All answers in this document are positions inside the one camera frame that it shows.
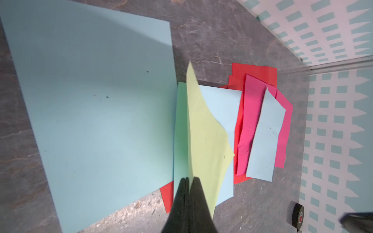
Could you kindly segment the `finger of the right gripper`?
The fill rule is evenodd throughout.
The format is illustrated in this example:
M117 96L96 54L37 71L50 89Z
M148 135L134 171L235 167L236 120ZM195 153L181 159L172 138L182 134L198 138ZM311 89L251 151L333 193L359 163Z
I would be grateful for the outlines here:
M340 219L342 227L349 233L373 233L373 213L346 213Z

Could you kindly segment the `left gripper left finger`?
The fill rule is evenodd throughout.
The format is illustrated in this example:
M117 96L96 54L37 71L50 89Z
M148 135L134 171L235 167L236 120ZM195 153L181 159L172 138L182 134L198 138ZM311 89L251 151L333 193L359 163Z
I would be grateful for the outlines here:
M172 209L161 233L188 233L189 230L189 180L180 180Z

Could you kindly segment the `small green paper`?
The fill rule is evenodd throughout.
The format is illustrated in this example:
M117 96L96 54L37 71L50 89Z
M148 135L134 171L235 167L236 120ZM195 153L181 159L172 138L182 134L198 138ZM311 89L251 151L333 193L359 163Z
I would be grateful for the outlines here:
M192 63L186 71L188 176L201 181L211 216L234 158L228 134L209 110Z

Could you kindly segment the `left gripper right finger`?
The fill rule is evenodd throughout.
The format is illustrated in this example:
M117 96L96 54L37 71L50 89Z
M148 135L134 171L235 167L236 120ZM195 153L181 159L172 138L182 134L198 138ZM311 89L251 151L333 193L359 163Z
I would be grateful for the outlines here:
M194 177L189 191L188 207L189 233L217 233L212 221L201 181Z

